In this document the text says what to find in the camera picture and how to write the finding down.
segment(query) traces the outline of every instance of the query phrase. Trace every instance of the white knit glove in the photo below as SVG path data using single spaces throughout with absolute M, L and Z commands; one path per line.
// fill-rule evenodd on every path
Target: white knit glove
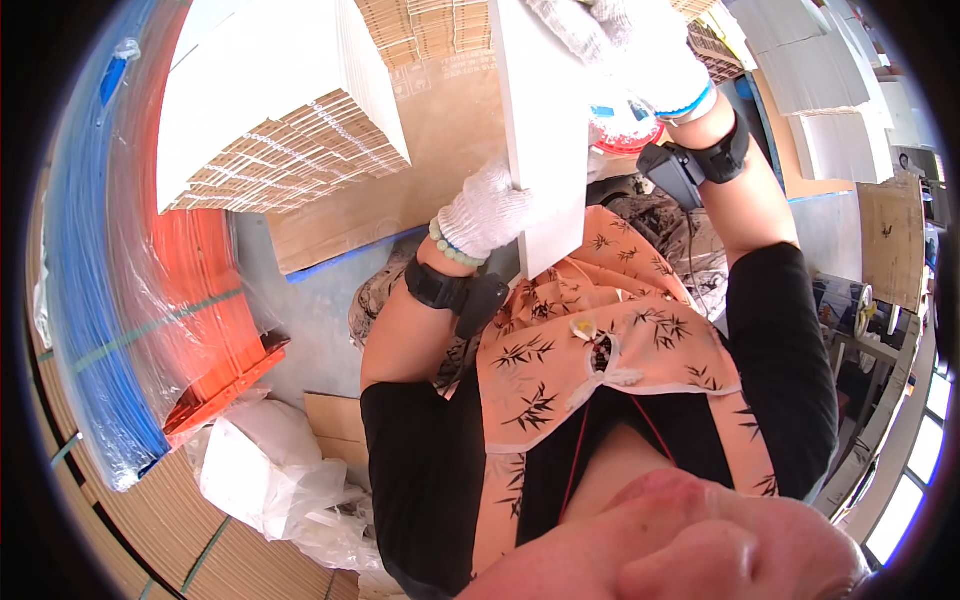
M 440 209 L 437 221 L 446 241 L 457 250 L 487 259 L 529 229 L 543 208 L 530 190 L 514 190 L 504 152 L 464 181 L 464 191 Z
M 696 108 L 710 76 L 686 45 L 684 18 L 668 0 L 526 0 L 591 70 L 613 79 L 657 116 Z

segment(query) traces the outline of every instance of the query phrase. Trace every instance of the woman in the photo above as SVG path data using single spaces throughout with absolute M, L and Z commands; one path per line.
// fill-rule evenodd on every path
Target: woman
M 737 139 L 666 0 L 528 3 L 677 144 Z M 394 289 L 361 402 L 380 552 L 412 598 L 839 598 L 865 577 L 852 540 L 803 504 L 837 404 L 793 218 L 752 138 L 733 163 L 700 187 L 731 266 L 729 341 L 600 207 L 582 248 L 520 282 L 450 400 L 430 382 L 456 315 Z M 548 212 L 495 161 L 441 210 L 417 264 L 471 277 Z

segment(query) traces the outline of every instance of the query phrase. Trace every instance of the red cord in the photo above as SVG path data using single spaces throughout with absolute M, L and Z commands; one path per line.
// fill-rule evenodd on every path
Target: red cord
M 580 446 L 584 442 L 584 432 L 587 430 L 587 416 L 590 413 L 590 403 L 587 402 L 587 408 L 584 409 L 584 422 L 580 425 L 580 437 L 577 438 L 577 449 L 573 453 L 573 467 L 570 468 L 570 481 L 566 484 L 566 493 L 564 494 L 564 504 L 560 507 L 560 518 L 557 519 L 557 524 L 559 525 L 562 520 L 564 520 L 564 513 L 566 512 L 566 503 L 570 501 L 570 490 L 573 489 L 573 475 L 577 472 L 577 461 L 580 459 Z
M 640 411 L 640 414 L 643 415 L 645 419 L 647 419 L 647 424 L 649 424 L 650 428 L 654 430 L 654 435 L 656 435 L 657 440 L 660 441 L 660 445 L 663 447 L 663 451 L 666 452 L 666 457 L 670 459 L 670 463 L 675 467 L 677 465 L 677 461 L 673 460 L 673 454 L 670 454 L 670 448 L 666 447 L 666 444 L 664 443 L 663 438 L 660 436 L 660 432 L 657 431 L 657 427 L 654 427 L 654 422 L 651 421 L 649 417 L 647 417 L 646 411 L 644 411 L 643 408 L 640 406 L 640 403 L 636 401 L 636 396 L 634 396 L 633 394 L 630 394 L 630 399 L 634 401 L 634 406 L 636 406 L 637 410 Z

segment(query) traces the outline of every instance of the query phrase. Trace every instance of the black sleeve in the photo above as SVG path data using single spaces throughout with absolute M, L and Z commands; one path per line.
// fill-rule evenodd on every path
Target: black sleeve
M 790 244 L 733 265 L 728 348 L 770 452 L 780 495 L 811 502 L 837 446 L 837 396 L 804 255 Z
M 377 545 L 415 600 L 470 582 L 486 454 L 476 367 L 448 401 L 426 382 L 378 383 L 360 398 Z

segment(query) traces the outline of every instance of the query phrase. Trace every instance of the white cotton glove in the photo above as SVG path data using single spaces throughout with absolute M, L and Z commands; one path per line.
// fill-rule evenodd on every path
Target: white cotton glove
M 657 116 L 696 108 L 710 83 L 668 0 L 526 0 L 589 69 L 613 79 Z
M 457 250 L 487 259 L 530 228 L 544 208 L 529 190 L 514 190 L 504 152 L 464 181 L 464 191 L 440 209 L 437 221 L 446 241 Z

